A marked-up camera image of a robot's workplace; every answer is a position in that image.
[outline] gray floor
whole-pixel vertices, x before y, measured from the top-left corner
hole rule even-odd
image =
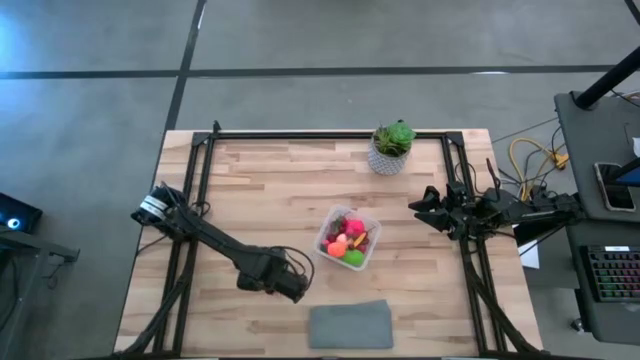
[[[0,71],[175,70],[196,0],[0,4]],[[209,0],[192,68],[613,64],[638,45],[622,0]],[[513,173],[515,137],[548,144],[553,95],[600,73],[190,79],[178,129],[416,128],[491,131]],[[175,79],[0,80],[0,191],[45,212],[39,236],[82,248],[42,284],[24,359],[110,352],[140,229],[128,217],[152,182]],[[620,91],[640,88],[633,76]],[[562,135],[556,138],[562,142]],[[522,163],[529,149],[519,147]],[[542,157],[534,158],[537,169]],[[567,169],[547,178],[573,191]],[[577,315],[563,234],[527,271],[545,348],[633,358],[567,328]]]

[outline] clear plastic bin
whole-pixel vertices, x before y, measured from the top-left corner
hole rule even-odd
[[[364,254],[364,261],[362,262],[362,265],[360,265],[359,267],[355,267],[351,264],[347,264],[342,260],[335,258],[333,256],[330,256],[329,254],[322,251],[322,241],[327,238],[327,235],[329,235],[329,230],[330,230],[329,227],[331,226],[331,223],[334,220],[336,220],[339,216],[344,216],[347,219],[358,219],[362,221],[364,223],[365,230],[368,232],[367,236],[369,238],[369,245],[367,245],[367,251]],[[382,225],[380,225],[380,223],[377,222],[376,220],[368,216],[359,214],[358,212],[356,212],[355,210],[349,207],[346,207],[343,205],[334,205],[329,210],[329,215],[327,215],[327,217],[324,220],[324,223],[322,224],[322,227],[320,228],[320,232],[318,233],[318,236],[316,237],[316,241],[314,243],[314,249],[318,254],[320,254],[321,256],[333,262],[336,262],[342,266],[346,266],[351,270],[362,271],[364,270],[365,267],[367,267],[367,263],[369,262],[369,258],[373,253],[373,248],[376,246],[376,243],[378,242],[378,238],[380,237],[381,232],[382,232]]]

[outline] wooden table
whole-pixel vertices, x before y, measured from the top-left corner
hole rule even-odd
[[[182,188],[192,133],[167,134],[156,174],[158,183]],[[478,188],[484,190],[491,184],[485,159],[491,159],[495,168],[489,133],[463,133],[469,163],[478,172]],[[196,169],[198,178],[200,165]],[[315,280],[298,304],[281,296],[236,289],[237,271],[231,262],[201,245],[182,355],[476,354],[458,244],[414,219],[407,208],[409,202],[422,197],[427,185],[433,184],[444,193],[446,182],[442,148],[435,140],[416,141],[404,172],[396,176],[371,172],[367,141],[362,140],[217,141],[207,193],[212,209],[205,219],[240,241],[288,245],[311,255],[319,227],[334,204],[357,208],[377,219],[382,236],[362,272],[315,257]],[[155,229],[145,228],[140,246],[158,235]],[[541,348],[515,242],[496,236],[487,248],[501,306],[525,338]],[[169,250],[167,240],[137,258],[116,350],[129,345],[157,310]],[[308,348],[307,320],[312,306],[377,299],[386,299],[392,309],[393,349]],[[489,318],[486,310],[483,313],[491,339]],[[167,335],[173,336],[171,330]]]

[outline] rgb keyboard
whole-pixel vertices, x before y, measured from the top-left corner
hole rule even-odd
[[[591,290],[600,302],[640,302],[640,247],[585,246]]]

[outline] gray towel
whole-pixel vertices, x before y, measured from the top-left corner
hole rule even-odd
[[[312,349],[390,349],[391,309],[386,300],[311,308]]]

